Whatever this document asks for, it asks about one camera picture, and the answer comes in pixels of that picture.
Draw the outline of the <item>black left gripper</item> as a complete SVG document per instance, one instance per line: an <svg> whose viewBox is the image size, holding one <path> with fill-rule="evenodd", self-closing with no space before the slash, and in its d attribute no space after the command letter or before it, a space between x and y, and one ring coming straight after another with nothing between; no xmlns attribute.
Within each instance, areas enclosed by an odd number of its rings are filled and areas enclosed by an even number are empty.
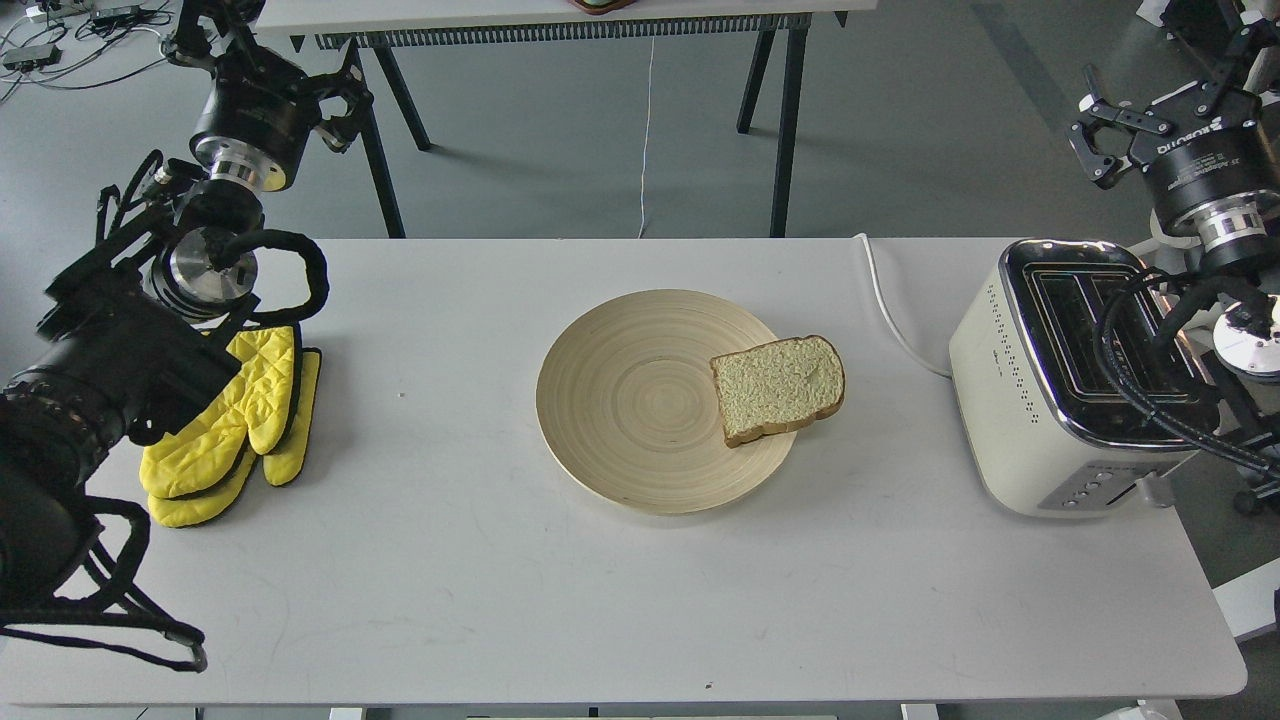
<svg viewBox="0 0 1280 720"><path fill-rule="evenodd" d="M180 1L174 29L160 42L173 65L212 73L212 90L197 119L189 149L212 169L223 150L256 152L266 192L289 188L314 131L333 152L346 152L366 126L374 96L360 64L358 44L348 40L339 67L307 76L269 47L257 46L250 26L265 1ZM225 42L220 56L202 20ZM339 99L346 110L323 115L323 101Z"/></svg>

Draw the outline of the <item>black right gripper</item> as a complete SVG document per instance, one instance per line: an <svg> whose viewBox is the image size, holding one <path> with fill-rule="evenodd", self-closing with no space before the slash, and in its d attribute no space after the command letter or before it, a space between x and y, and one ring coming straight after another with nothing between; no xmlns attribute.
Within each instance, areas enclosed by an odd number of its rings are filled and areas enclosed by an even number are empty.
<svg viewBox="0 0 1280 720"><path fill-rule="evenodd" d="M1256 205L1268 219L1268 141L1260 128L1265 92L1277 92L1277 18L1243 1L1167 1L1164 28L1198 53L1208 74L1140 110L1110 102L1094 65L1066 129L1085 178L1111 190L1142 170L1160 228L1193 236L1215 202Z"/></svg>

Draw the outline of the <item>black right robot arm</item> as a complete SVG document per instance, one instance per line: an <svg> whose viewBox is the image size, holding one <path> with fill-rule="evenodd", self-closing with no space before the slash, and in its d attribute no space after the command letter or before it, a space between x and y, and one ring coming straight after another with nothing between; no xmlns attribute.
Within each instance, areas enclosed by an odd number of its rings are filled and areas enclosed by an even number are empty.
<svg viewBox="0 0 1280 720"><path fill-rule="evenodd" d="M1240 1L1217 8L1222 20L1201 78L1130 109L1107 101L1087 67L1088 90L1066 137L1096 187L1139 173L1158 231L1193 242L1198 256L1183 273L1143 270L1120 295L1157 286L1175 293L1149 342L1158 351L1198 314L1216 311L1204 355L1210 393L1229 406L1238 428L1215 436L1158 407L1114 350L1112 300L1093 336L1103 378L1147 421L1242 470L1248 488L1233 503L1251 516L1277 509L1277 414L1262 411L1249 391L1277 382L1277 155L1262 123L1262 95L1277 83L1277 72L1266 67L1277 20Z"/></svg>

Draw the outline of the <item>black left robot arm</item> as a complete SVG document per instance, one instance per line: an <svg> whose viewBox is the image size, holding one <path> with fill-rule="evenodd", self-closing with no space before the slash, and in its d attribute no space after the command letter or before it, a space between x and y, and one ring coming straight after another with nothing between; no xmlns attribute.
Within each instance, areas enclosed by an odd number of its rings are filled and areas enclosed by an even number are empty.
<svg viewBox="0 0 1280 720"><path fill-rule="evenodd" d="M209 664L204 633L136 577L151 521L87 484L123 439L154 446L227 389L234 336L319 314L326 259L265 225L261 197L292 186L310 136L346 151L374 97L349 41L308 76L261 46L260 1L184 1L163 55L206 70L211 94L191 161L152 151L100 195L92 249L47 287L49 351L3 388L3 634L106 650L178 673Z"/></svg>

